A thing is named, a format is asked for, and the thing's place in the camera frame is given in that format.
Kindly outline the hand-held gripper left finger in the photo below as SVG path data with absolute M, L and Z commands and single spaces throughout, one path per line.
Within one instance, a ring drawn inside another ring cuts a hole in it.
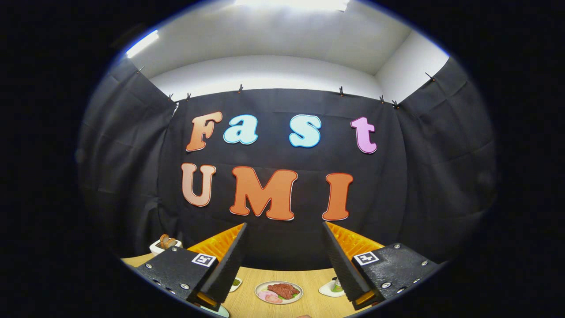
M 135 271 L 178 299 L 218 310 L 244 259 L 247 227 L 244 222 L 190 248 L 172 246 Z

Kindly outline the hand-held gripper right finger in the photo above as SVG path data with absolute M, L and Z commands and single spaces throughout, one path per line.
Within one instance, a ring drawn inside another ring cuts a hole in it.
M 322 240 L 355 310 L 411 290 L 441 268 L 403 243 L 384 246 L 328 221 L 322 225 Z

